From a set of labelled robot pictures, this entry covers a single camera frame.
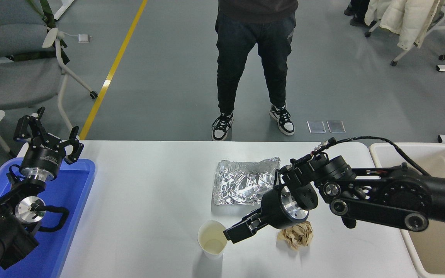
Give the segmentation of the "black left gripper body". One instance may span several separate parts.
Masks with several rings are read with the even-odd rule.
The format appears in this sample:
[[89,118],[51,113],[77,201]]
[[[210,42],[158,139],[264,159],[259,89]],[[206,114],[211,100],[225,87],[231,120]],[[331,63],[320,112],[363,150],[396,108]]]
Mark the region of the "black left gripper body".
[[47,139],[38,136],[30,140],[29,148],[19,167],[19,172],[28,175],[32,169],[48,171],[51,176],[57,176],[64,158],[64,148],[56,147],[62,139],[49,135]]

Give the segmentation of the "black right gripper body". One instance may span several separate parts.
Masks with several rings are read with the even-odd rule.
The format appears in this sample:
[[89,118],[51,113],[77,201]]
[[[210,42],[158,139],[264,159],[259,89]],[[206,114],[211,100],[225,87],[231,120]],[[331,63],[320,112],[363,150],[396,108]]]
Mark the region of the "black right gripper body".
[[286,229],[304,222],[304,209],[285,186],[280,190],[269,190],[263,195],[260,219],[276,229]]

